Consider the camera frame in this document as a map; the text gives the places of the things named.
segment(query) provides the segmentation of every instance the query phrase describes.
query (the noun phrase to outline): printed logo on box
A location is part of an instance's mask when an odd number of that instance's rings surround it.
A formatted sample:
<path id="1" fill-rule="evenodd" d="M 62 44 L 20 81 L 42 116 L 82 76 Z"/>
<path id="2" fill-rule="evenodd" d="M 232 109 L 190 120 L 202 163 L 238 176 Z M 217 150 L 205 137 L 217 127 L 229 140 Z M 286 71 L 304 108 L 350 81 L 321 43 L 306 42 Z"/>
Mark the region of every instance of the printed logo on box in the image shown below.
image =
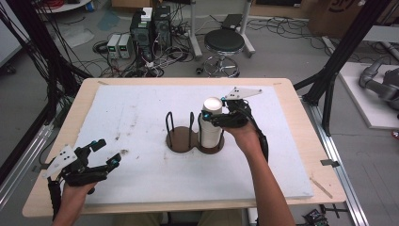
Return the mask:
<path id="1" fill-rule="evenodd" d="M 356 0 L 334 0 L 331 2 L 328 11 L 343 12 L 349 9 Z"/>

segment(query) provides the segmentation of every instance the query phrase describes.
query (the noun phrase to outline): white platform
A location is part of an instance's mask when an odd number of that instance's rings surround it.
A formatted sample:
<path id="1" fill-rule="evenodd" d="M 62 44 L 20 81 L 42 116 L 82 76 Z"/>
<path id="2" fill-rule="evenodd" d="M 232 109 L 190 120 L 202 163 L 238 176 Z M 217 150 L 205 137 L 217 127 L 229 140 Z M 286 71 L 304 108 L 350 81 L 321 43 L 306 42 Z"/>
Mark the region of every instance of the white platform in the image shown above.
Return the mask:
<path id="1" fill-rule="evenodd" d="M 278 98 L 272 87 L 252 87 L 263 93 L 247 98 L 257 123 L 266 134 L 269 163 L 288 199 L 313 195 Z M 103 165 L 120 150 L 120 166 L 96 186 L 87 203 L 203 202 L 253 200 L 252 179 L 233 137 L 216 154 L 196 148 L 174 153 L 166 145 L 166 115 L 173 112 L 175 126 L 189 125 L 208 97 L 222 97 L 233 87 L 101 86 L 81 128 L 76 147 L 104 138 L 107 145 L 92 153 L 89 165 Z"/>
<path id="2" fill-rule="evenodd" d="M 346 63 L 341 69 L 340 77 L 369 128 L 397 129 L 399 128 L 397 119 L 399 112 L 379 99 L 375 92 L 359 86 L 359 77 L 369 66 L 370 64 Z M 397 67 L 382 65 L 378 70 L 378 75 L 375 76 L 375 81 L 382 83 L 385 72 Z"/>

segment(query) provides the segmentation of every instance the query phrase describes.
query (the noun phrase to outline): table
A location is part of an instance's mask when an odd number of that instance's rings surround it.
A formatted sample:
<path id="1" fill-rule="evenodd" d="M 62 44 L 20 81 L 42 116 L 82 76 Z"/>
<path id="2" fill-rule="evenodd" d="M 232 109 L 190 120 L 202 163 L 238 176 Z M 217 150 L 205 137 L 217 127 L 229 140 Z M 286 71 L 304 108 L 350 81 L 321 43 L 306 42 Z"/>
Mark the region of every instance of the table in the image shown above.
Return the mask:
<path id="1" fill-rule="evenodd" d="M 311 122 L 300 103 L 293 85 L 281 78 L 90 78 L 85 80 L 70 113 L 62 126 L 58 138 L 50 151 L 47 162 L 55 157 L 64 144 L 73 145 L 80 127 L 90 109 L 90 104 L 99 86 L 273 86 L 286 120 L 291 129 L 296 147 L 310 176 L 314 196 L 302 200 L 288 200 L 288 204 L 337 203 L 345 201 L 343 188 L 330 166 L 322 166 L 320 160 L 327 155 L 315 134 Z M 206 202 L 162 202 L 162 203 L 121 203 L 86 205 L 83 214 L 117 214 L 132 212 L 188 211 L 204 209 L 248 208 L 256 206 L 255 200 L 206 201 Z M 52 206 L 47 190 L 47 182 L 41 177 L 35 183 L 23 209 L 26 217 L 48 217 Z"/>

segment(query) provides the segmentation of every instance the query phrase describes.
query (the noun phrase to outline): floor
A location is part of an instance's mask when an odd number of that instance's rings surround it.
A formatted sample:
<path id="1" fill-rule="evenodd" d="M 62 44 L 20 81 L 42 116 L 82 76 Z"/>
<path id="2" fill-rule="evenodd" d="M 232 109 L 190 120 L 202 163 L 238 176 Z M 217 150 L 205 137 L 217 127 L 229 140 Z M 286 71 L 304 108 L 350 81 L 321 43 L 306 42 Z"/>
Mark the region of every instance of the floor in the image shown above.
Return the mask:
<path id="1" fill-rule="evenodd" d="M 73 51 L 79 56 L 80 61 L 84 62 L 83 66 L 98 76 L 107 65 L 101 61 L 99 55 L 91 51 L 93 44 L 106 40 L 113 32 L 128 32 L 130 16 L 131 14 L 126 12 L 113 12 L 105 4 L 91 13 L 80 8 L 59 13 L 56 18 L 60 23 L 83 25 L 94 34 L 93 40 L 74 47 Z M 223 17 L 216 18 L 219 21 L 223 20 Z M 208 20 L 212 19 L 208 17 L 197 20 L 197 27 L 201 27 Z M 240 77 L 287 77 L 295 84 L 320 71 L 328 61 L 327 50 L 321 41 L 300 38 L 290 33 L 284 36 L 297 39 L 283 38 L 281 34 L 271 32 L 272 26 L 267 29 L 267 27 L 260 28 L 262 26 L 257 24 L 265 23 L 252 21 L 247 29 L 247 36 L 256 49 L 256 54 L 251 58 L 248 58 L 246 54 L 234 56 L 240 66 Z M 295 24 L 296 28 L 303 25 L 302 23 Z M 209 29 L 202 29 L 197 33 L 204 34 L 210 29 L 215 29 L 217 24 L 207 23 L 204 27 L 209 27 Z M 301 29 L 307 33 L 306 26 Z M 204 54 L 202 60 L 204 60 L 210 53 L 203 47 L 203 36 L 198 35 L 198 39 Z M 370 58 L 377 59 L 386 55 L 386 53 L 379 54 L 370 47 L 370 43 L 363 43 L 350 60 L 370 63 L 372 62 Z M 398 64 L 393 57 L 386 56 L 385 59 L 387 63 L 390 61 L 392 64 Z M 9 74 L 1 70 L 0 74 L 1 164 L 47 101 L 46 84 L 29 57 L 24 52 L 20 52 L 10 62 L 17 72 Z M 128 63 L 129 60 L 124 60 L 119 62 L 119 65 L 122 67 Z M 196 74 L 200 63 L 201 61 L 191 60 L 171 64 L 164 69 L 164 77 L 205 77 L 204 74 Z M 307 89 L 301 89 L 298 94 L 304 94 L 306 91 Z M 397 192 L 399 178 L 396 176 L 399 173 L 398 140 L 391 137 L 389 130 L 367 128 L 340 79 L 336 80 L 330 130 L 369 225 L 396 225 L 399 222 L 399 193 Z M 52 140 L 55 135 L 56 129 L 49 140 Z M 21 212 L 30 189 L 39 175 L 31 169 L 38 165 L 39 161 L 35 160 L 9 197 L 7 204 L 0 212 L 1 222 L 7 222 L 7 225 L 50 225 L 49 218 L 25 218 Z M 327 218 L 330 225 L 353 225 L 346 213 L 342 213 L 341 218 L 328 213 Z M 112 216 L 83 216 L 76 225 L 111 225 L 111 223 Z"/>

